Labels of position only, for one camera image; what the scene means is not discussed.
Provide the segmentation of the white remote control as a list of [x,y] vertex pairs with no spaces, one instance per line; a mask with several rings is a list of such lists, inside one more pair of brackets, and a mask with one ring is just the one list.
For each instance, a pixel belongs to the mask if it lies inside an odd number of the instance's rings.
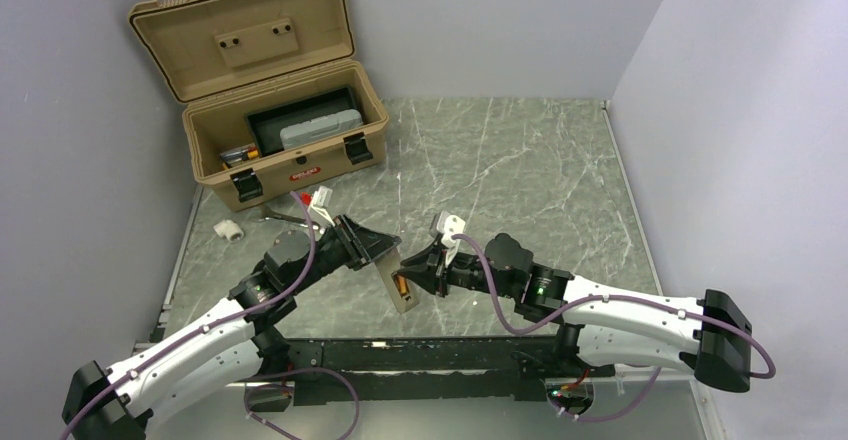
[[419,299],[414,285],[398,273],[400,263],[400,253],[397,248],[393,248],[380,257],[375,265],[395,309],[403,315],[416,307]]

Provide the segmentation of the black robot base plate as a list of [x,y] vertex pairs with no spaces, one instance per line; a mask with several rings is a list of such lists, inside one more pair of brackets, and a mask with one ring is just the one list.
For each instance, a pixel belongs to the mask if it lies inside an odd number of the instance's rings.
[[253,381],[289,382],[296,406],[506,397],[542,401],[546,386],[616,373],[563,356],[551,335],[295,339],[260,363]]

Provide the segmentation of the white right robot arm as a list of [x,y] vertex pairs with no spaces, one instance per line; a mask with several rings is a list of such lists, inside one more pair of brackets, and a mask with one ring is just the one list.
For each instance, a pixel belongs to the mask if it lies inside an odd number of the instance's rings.
[[509,326],[514,335],[558,325],[551,361],[564,375],[626,364],[690,373],[726,392],[750,389],[752,325],[723,291],[666,297],[611,287],[536,262],[506,233],[470,254],[454,252],[456,244],[438,236],[402,260],[394,278],[441,297],[452,286],[483,292],[498,314],[501,299],[510,299],[515,313],[530,323]]

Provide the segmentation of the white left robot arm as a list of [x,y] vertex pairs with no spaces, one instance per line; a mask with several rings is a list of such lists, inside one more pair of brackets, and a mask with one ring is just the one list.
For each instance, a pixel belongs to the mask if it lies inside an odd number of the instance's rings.
[[193,323],[110,367],[80,367],[62,410],[62,438],[143,439],[158,401],[174,413],[228,383],[279,377],[291,360],[277,324],[295,309],[296,295],[341,267],[373,264],[400,243],[346,215],[321,236],[278,236],[252,272]]

